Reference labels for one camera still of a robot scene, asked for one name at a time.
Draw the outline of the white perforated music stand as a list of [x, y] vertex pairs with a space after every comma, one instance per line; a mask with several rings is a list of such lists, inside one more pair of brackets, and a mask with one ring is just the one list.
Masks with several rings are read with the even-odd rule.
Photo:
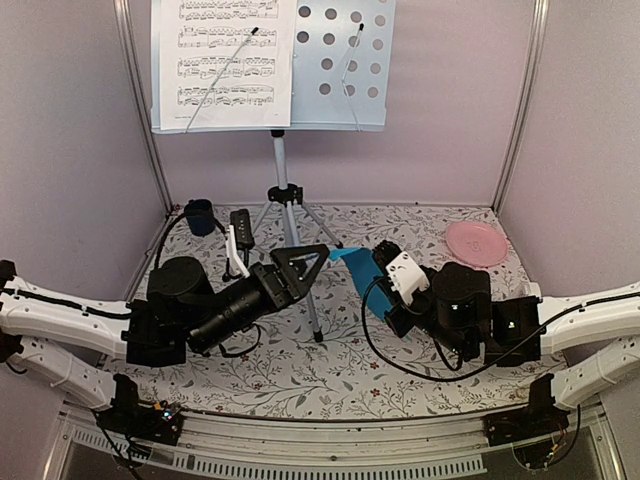
[[[292, 114], [271, 135], [280, 189], [287, 179], [284, 135], [289, 130], [379, 132], [386, 123], [393, 28], [392, 1], [294, 1]], [[205, 131], [159, 133], [188, 135]]]

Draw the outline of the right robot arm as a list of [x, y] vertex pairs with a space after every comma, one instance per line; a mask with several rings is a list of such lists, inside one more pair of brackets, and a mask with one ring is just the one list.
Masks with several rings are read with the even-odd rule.
[[572, 410], [639, 365], [639, 285], [577, 297], [544, 296], [535, 283], [495, 301], [490, 276], [455, 262], [435, 270], [399, 259], [378, 277], [386, 304], [376, 312], [402, 338], [420, 329], [459, 364], [517, 367], [579, 345], [606, 347], [574, 367], [532, 384], [542, 391], [517, 415], [517, 427], [537, 436], [556, 409]]

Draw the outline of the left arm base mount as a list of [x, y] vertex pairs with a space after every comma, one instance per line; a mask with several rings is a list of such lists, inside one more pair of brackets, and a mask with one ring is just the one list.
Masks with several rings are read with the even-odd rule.
[[119, 433], [127, 440], [145, 440], [176, 446], [181, 436], [184, 416], [178, 403], [161, 401], [153, 406], [134, 403], [111, 406], [97, 412], [97, 425]]

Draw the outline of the blue sheet music page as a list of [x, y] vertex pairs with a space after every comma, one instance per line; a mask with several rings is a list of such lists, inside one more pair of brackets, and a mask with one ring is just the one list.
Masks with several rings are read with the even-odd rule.
[[380, 271], [373, 259], [373, 249], [364, 247], [336, 249], [330, 253], [331, 261], [341, 260], [351, 274], [357, 293], [361, 297], [361, 323], [368, 330], [367, 313], [372, 313], [382, 321], [398, 338], [402, 338], [414, 328], [413, 318], [417, 314], [411, 306], [403, 303], [400, 296], [391, 290], [390, 282]]

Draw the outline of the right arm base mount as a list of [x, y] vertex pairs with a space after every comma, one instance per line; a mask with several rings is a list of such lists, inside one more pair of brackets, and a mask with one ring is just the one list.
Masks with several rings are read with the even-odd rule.
[[558, 463], [573, 447], [566, 443], [569, 413], [554, 406], [526, 406], [482, 418], [490, 446], [511, 445], [517, 463], [529, 471], [545, 470]]

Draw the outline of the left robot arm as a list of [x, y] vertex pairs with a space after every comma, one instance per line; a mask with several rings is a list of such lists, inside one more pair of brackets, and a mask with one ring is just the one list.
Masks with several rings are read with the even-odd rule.
[[175, 257], [151, 271], [147, 296], [131, 302], [83, 299], [46, 290], [1, 263], [1, 359], [37, 372], [128, 434], [148, 426], [136, 383], [92, 368], [65, 350], [75, 345], [145, 367], [181, 365], [207, 356], [238, 331], [305, 298], [329, 257], [324, 244], [275, 249], [268, 265], [248, 266], [226, 247], [234, 282], [212, 289], [201, 263]]

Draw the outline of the white sheet music page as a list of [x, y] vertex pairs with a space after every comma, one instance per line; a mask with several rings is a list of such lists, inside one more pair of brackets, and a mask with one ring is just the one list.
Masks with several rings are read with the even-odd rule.
[[294, 1], [155, 1], [152, 125], [159, 133], [288, 127]]

